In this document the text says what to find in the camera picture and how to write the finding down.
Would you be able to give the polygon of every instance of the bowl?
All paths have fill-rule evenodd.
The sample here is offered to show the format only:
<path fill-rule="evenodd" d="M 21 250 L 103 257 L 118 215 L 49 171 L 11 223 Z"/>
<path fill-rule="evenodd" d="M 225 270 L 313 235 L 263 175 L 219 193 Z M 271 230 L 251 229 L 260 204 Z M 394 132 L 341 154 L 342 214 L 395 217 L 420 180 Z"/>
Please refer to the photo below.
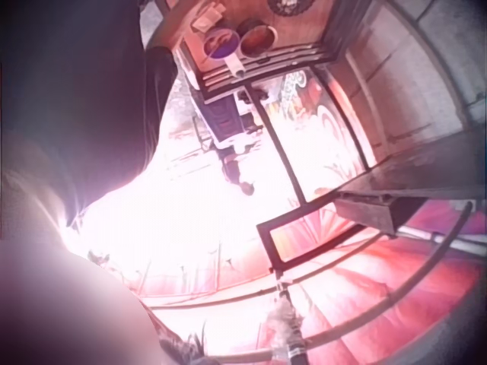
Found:
<path fill-rule="evenodd" d="M 277 31 L 262 21 L 249 19 L 238 28 L 242 56 L 255 59 L 269 51 L 277 41 Z"/>
<path fill-rule="evenodd" d="M 229 28 L 215 28 L 206 34 L 203 51 L 210 59 L 224 59 L 234 53 L 239 44 L 237 32 Z"/>

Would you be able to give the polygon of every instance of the wall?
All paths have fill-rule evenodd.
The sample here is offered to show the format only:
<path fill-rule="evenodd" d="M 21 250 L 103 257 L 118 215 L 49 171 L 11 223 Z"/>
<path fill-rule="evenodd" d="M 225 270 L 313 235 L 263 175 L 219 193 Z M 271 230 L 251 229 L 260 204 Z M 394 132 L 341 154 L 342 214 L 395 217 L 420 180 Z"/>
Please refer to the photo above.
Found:
<path fill-rule="evenodd" d="M 485 9 L 473 0 L 393 0 L 426 39 L 474 122 L 485 122 Z"/>
<path fill-rule="evenodd" d="M 422 0 L 396 2 L 402 4 L 401 11 L 389 3 L 375 2 L 356 41 L 349 48 L 377 104 L 386 129 L 387 143 L 393 153 L 467 127 L 471 118 L 470 114 L 465 113 L 468 109 L 465 105 L 475 100 L 478 90 L 482 88 L 482 77 L 477 72 L 478 63 L 481 62 L 478 52 L 473 52 L 472 56 L 465 54 L 448 58 L 452 68 L 456 67 L 455 62 L 465 64 L 463 73 L 456 73 L 457 79 L 462 81 L 463 88 L 460 88 L 455 79 L 444 71 L 446 61 L 437 57 L 439 52 L 430 47 L 417 22 L 414 23 L 416 19 L 425 29 L 426 24 L 430 24 L 426 31 L 436 35 L 439 30 L 435 27 L 441 21 L 432 18 L 436 14 L 433 9 L 436 2 L 440 4 L 442 1 L 434 0 L 432 5 Z M 455 29 L 442 28 L 441 31 L 450 32 L 450 36 L 431 38 L 439 45 L 449 43 L 452 48 L 458 47 L 451 40 L 456 37 Z M 353 71 L 345 59 L 329 66 L 328 70 L 347 93 L 377 159 L 381 159 L 385 155 L 384 146 Z"/>

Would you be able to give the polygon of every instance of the dark clothing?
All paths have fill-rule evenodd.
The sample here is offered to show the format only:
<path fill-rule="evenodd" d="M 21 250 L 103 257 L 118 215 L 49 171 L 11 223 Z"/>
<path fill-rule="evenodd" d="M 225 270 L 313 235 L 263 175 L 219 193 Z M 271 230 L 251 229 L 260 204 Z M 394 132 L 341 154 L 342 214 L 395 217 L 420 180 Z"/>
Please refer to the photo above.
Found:
<path fill-rule="evenodd" d="M 14 3 L 0 11 L 2 127 L 56 164 L 73 219 L 147 167 L 177 67 L 144 51 L 136 0 Z"/>
<path fill-rule="evenodd" d="M 210 148 L 212 150 L 215 150 L 215 152 L 218 156 L 218 159 L 221 162 L 221 171 L 222 171 L 223 175 L 225 176 L 225 179 L 230 184 L 239 185 L 240 184 L 240 168 L 238 166 L 238 161 L 232 160 L 232 161 L 225 162 L 226 157 L 231 156 L 232 154 L 235 154 L 234 146 L 218 149 L 218 148 L 216 148 L 215 143 L 212 142 L 212 144 L 210 145 Z"/>

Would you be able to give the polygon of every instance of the metal rail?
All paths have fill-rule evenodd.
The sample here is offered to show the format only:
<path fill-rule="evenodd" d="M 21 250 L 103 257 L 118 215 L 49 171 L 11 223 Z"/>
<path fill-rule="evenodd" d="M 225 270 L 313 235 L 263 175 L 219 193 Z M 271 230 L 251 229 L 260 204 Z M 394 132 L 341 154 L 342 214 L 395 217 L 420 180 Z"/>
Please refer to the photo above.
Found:
<path fill-rule="evenodd" d="M 425 278 L 429 272 L 440 262 L 445 253 L 450 248 L 450 244 L 458 236 L 461 229 L 465 225 L 467 219 L 469 218 L 470 212 L 472 211 L 473 205 L 469 202 L 463 209 L 462 214 L 458 218 L 454 227 L 451 229 L 448 235 L 446 235 L 443 243 L 437 247 L 437 249 L 429 256 L 426 262 L 423 264 L 419 270 L 413 274 L 405 283 L 403 283 L 398 289 L 392 292 L 387 298 L 384 298 L 375 306 L 371 307 L 369 310 L 362 313 L 360 316 L 355 317 L 347 322 L 342 323 L 328 331 L 321 332 L 317 335 L 310 336 L 306 338 L 307 349 L 311 350 L 324 344 L 328 344 L 347 335 L 356 329 L 361 328 L 373 319 L 376 319 L 382 313 L 386 312 L 396 303 L 398 303 L 402 298 L 404 298 L 407 293 L 409 293 L 419 282 Z M 259 363 L 270 361 L 272 359 L 271 349 L 262 349 L 257 351 L 249 351 L 241 354 L 233 355 L 213 355 L 211 356 L 221 363 Z"/>

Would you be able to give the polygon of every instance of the paint can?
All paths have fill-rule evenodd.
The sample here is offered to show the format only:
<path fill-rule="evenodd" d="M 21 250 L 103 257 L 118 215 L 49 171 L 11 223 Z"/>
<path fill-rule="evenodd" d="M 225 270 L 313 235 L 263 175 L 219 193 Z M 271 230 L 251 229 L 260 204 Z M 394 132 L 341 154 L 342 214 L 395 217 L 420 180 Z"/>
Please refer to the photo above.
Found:
<path fill-rule="evenodd" d="M 242 56 L 251 59 L 266 54 L 277 42 L 277 31 L 258 19 L 251 18 L 242 22 L 237 33 Z"/>

